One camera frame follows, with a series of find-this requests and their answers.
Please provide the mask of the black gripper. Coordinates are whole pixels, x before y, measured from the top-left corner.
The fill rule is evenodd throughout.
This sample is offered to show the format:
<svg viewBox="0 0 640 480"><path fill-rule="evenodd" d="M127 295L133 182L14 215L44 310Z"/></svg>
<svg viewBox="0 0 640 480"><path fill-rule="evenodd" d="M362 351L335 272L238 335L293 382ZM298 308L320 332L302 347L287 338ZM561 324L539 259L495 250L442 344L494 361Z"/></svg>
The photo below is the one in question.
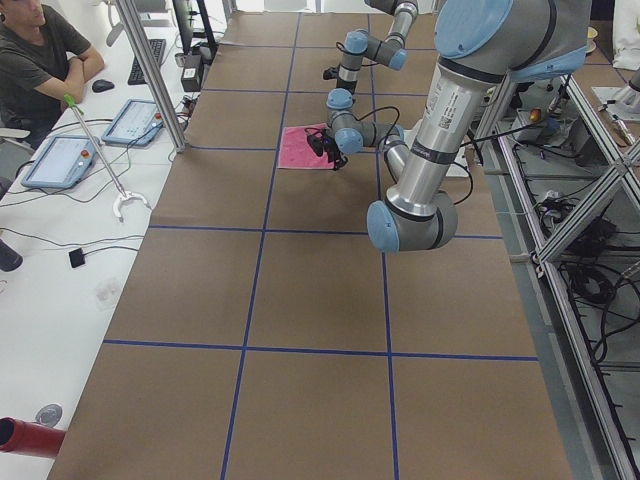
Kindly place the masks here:
<svg viewBox="0 0 640 480"><path fill-rule="evenodd" d="M347 165L348 158L343 156L333 138L325 137L323 140L323 148L327 154L327 161L333 165L332 169L334 171L338 171Z"/></svg>

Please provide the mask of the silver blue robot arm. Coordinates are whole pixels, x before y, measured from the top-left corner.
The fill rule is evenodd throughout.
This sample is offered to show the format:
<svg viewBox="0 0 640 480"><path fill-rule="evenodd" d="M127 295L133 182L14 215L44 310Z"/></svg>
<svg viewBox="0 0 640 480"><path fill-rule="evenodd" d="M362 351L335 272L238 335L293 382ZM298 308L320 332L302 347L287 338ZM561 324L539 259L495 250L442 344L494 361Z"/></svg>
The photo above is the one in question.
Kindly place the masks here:
<svg viewBox="0 0 640 480"><path fill-rule="evenodd" d="M324 67L323 83L354 95L426 98L437 60L441 3L428 10L419 1L368 1L366 6L376 13L335 41L336 61Z"/></svg>
<svg viewBox="0 0 640 480"><path fill-rule="evenodd" d="M385 40L365 30L347 34L337 86L327 98L328 135L343 154L383 151L395 180L367 212L372 244L382 252L435 249L455 234L453 201L440 186L490 87L552 79L580 68L586 56L588 1L448 1L435 25L438 58L422 120L411 143L389 124L353 112L363 59L394 70L407 57L406 37L418 16L413 1L372 1L394 22Z"/></svg>

